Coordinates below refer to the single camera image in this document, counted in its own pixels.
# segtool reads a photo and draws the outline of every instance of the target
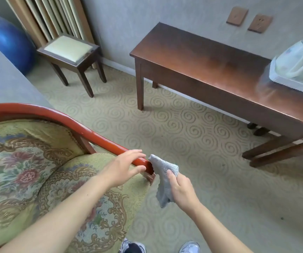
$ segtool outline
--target armchair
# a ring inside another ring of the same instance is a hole
[[[43,106],[0,103],[0,246],[94,176],[126,148],[107,140],[66,114]],[[118,252],[154,179],[149,161],[94,206],[67,252]]]

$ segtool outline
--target carpet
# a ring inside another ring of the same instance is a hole
[[[145,110],[137,109],[135,77],[104,66],[86,76],[63,69],[64,86],[43,60],[27,78],[52,106],[129,149],[143,149],[179,165],[198,198],[254,252],[303,252],[303,156],[252,168],[242,152],[266,142],[246,124],[145,82]],[[188,240],[210,252],[195,224],[173,203],[161,209],[158,180],[150,188],[127,238],[150,253],[178,252]]]

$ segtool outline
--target hand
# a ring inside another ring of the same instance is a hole
[[[104,181],[108,183],[108,189],[118,187],[126,183],[136,174],[146,170],[143,165],[136,166],[129,170],[129,166],[134,160],[140,157],[146,157],[142,150],[129,150],[118,155],[111,162],[109,162],[98,176],[102,176]]]
[[[190,216],[193,210],[200,204],[190,179],[181,173],[178,173],[176,177],[171,170],[167,170],[167,176],[176,204]]]

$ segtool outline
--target gray towel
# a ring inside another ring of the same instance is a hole
[[[161,208],[164,208],[168,202],[174,202],[174,197],[171,193],[170,182],[167,177],[167,170],[171,170],[177,177],[178,166],[176,164],[164,161],[153,154],[150,155],[148,160],[151,162],[155,174],[159,175],[159,185],[156,193],[156,198],[158,199]]]

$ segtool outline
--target wall socket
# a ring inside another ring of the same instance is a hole
[[[263,14],[257,14],[251,25],[249,26],[248,30],[257,32],[257,33],[263,33],[268,26],[271,24],[273,17],[272,16],[267,16]]]
[[[239,27],[243,23],[248,11],[249,9],[242,7],[233,7],[226,23]]]

